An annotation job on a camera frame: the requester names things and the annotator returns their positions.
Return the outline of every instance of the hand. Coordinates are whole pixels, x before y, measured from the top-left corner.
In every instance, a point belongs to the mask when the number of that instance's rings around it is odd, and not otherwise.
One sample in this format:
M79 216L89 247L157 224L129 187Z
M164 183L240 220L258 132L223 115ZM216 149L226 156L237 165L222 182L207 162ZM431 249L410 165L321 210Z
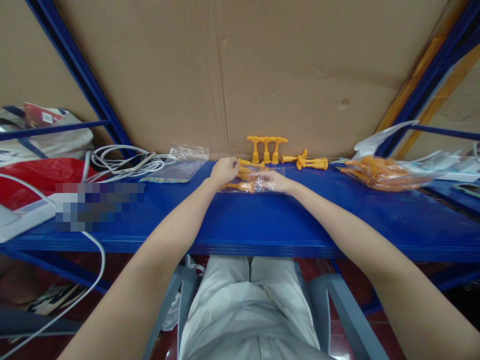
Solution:
M210 179L220 188L235 179L239 173L240 163L236 157L222 157L211 170Z
M271 191L289 195L292 188L298 184L296 181L293 181L275 171L259 171L251 173L249 176L263 179L266 188Z

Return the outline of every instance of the chair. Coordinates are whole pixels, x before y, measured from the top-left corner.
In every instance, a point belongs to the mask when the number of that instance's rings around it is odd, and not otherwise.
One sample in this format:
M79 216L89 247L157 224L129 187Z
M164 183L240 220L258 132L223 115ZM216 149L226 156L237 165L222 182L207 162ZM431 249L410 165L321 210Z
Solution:
M313 317L313 326L318 337L320 348L324 352L329 352L330 350L330 295L355 358L359 360L389 359L384 348L375 336L374 331L370 327L369 322L362 313L362 310L355 301L347 284L339 274L322 275L307 283L303 280L297 262L295 263L295 269L303 294L310 306ZM169 311L170 304L174 300L175 295L181 286L180 311L177 328L177 354L180 353L182 332L189 316L190 306L192 305L195 294L200 285L200 279L200 276L197 275L194 269L189 269L186 266L177 267L172 280L170 281L170 285L168 286L165 300L158 313L157 320L153 326L143 360L148 360L150 358L155 342L162 329L162 324Z

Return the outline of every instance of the forearm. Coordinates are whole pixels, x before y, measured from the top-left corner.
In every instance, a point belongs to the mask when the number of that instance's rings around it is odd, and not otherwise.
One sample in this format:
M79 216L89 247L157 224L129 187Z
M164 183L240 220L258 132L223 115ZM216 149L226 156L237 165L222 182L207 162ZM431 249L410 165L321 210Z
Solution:
M480 356L479 332L392 243L303 185L290 193L369 278L407 359Z
M370 225L297 183L290 192L325 228L340 250L369 278L394 276L411 261Z
M172 274L217 189L206 179L163 219L59 359L141 359Z

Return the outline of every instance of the smartphone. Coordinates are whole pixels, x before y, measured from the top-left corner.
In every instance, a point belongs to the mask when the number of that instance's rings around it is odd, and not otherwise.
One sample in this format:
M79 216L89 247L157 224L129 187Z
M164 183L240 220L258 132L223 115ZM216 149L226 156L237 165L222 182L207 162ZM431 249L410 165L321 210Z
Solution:
M470 196L480 199L480 186L475 184L455 184L453 185L455 190L461 191L462 193L468 194Z

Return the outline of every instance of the floor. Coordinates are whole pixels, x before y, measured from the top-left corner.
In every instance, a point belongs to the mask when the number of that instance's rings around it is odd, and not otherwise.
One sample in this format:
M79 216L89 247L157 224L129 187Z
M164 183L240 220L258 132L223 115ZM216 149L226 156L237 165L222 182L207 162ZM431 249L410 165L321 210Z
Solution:
M97 273L100 268L100 256L95 253L66 252L62 256L79 264L80 266ZM107 254L104 279L113 281L123 269L125 264L132 257L131 254ZM206 263L207 256L197 259L198 263ZM303 277L310 281L322 274L334 273L334 267L327 259L296 259L302 270ZM344 277L348 287L359 305L363 305L372 299L372 286L367 277L349 260L337 260L336 263ZM442 268L445 264L421 264L420 267L430 275ZM49 272L38 269L40 283L44 289L51 285L67 284L68 281ZM93 291L83 301L81 301L65 317L67 319L84 321L102 296ZM330 307L331 312L331 346L330 354L338 360L354 359L352 349L346 338L344 329L339 320L335 307ZM386 353L391 360L405 359L400 345L390 327L390 324L383 311L367 316L367 319L383 345ZM48 336L38 337L25 345L9 359L40 359L54 360L62 350L67 346L72 336ZM0 340L0 355L5 354L14 345L9 345L6 340ZM156 348L152 353L151 360L171 360L177 358L177 329L165 332L160 335Z

